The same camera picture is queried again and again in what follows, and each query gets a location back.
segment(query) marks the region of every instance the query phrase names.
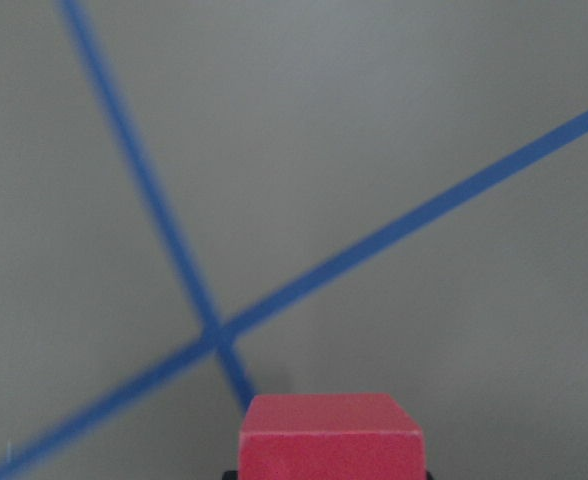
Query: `blue line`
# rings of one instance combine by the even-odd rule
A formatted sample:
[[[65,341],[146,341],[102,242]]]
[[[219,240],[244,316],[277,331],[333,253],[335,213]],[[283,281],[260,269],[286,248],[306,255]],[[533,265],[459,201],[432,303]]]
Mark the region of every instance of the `blue line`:
[[[588,133],[588,111],[454,185],[358,243],[332,256],[317,267],[303,273],[235,315],[225,329],[231,338],[237,338],[399,240],[586,133]]]
[[[14,477],[42,462],[74,440],[88,434],[97,425],[132,406],[146,393],[159,389],[180,372],[195,366],[216,348],[217,341],[215,335],[203,336],[172,352],[158,364],[64,419],[25,447],[14,449],[9,462],[5,457],[0,459],[0,480]]]
[[[205,287],[194,255],[187,240],[181,235],[178,222],[156,177],[150,157],[143,147],[141,136],[134,127],[125,102],[119,95],[116,82],[92,30],[88,15],[76,0],[61,0],[61,6],[70,26],[70,32],[94,82],[96,92],[105,107],[127,163],[147,202],[156,226],[179,273],[185,295],[192,299],[205,330],[220,330],[220,316]],[[254,396],[254,387],[230,342],[221,341],[218,346],[219,360],[234,388],[240,406],[245,410]]]
[[[3,458],[0,460],[0,480],[14,477],[37,461],[72,443],[89,429],[107,421],[134,401],[151,394],[216,349],[217,342],[231,342],[241,334],[248,333],[260,322],[302,299],[314,289],[586,133],[588,111],[365,237],[241,312],[218,332],[219,335],[204,334],[197,342],[170,354],[156,366],[63,420],[23,449],[17,449],[17,455],[11,462],[6,463]]]

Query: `red block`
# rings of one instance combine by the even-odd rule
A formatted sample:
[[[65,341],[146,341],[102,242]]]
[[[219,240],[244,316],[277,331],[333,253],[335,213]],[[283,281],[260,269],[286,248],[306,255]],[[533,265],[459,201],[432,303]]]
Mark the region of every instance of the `red block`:
[[[425,480],[423,432],[386,394],[259,395],[239,480]]]

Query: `gray surface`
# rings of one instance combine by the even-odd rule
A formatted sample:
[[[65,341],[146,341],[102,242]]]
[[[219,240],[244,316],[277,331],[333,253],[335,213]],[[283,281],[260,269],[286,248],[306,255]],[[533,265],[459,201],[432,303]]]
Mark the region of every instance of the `gray surface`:
[[[588,108],[588,2],[89,2],[220,307]],[[0,1],[0,455],[198,332],[50,2]],[[388,391],[437,478],[588,478],[588,136],[240,343]],[[210,359],[30,478],[211,480]]]

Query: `pink top face of block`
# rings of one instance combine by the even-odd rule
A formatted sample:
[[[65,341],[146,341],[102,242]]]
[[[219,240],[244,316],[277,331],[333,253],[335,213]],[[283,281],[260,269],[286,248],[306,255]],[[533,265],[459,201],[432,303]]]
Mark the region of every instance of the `pink top face of block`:
[[[301,433],[421,434],[421,428],[381,393],[337,395],[259,395],[254,398],[241,434]]]

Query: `red box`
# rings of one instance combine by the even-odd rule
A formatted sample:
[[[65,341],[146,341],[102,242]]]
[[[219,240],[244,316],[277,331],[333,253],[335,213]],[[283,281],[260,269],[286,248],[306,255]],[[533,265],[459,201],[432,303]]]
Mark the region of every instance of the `red box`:
[[[423,432],[386,394],[259,395],[239,480],[425,480]]]

